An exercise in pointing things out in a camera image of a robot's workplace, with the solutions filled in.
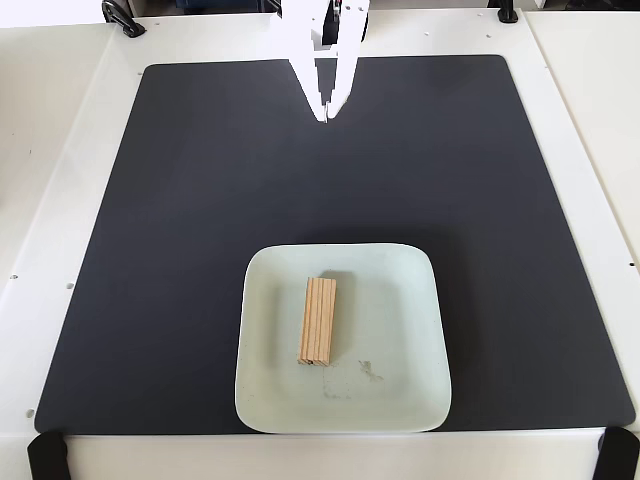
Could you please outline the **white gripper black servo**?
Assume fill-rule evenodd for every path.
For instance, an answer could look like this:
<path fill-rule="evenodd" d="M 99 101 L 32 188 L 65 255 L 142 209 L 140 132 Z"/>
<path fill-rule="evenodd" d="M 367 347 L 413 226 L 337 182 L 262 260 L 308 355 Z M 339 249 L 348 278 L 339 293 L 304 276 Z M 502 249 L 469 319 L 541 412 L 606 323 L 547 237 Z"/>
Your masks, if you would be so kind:
<path fill-rule="evenodd" d="M 281 19 L 291 67 L 317 121 L 337 117 L 352 90 L 370 1 L 283 0 Z M 334 89 L 325 106 L 317 56 L 337 53 Z"/>

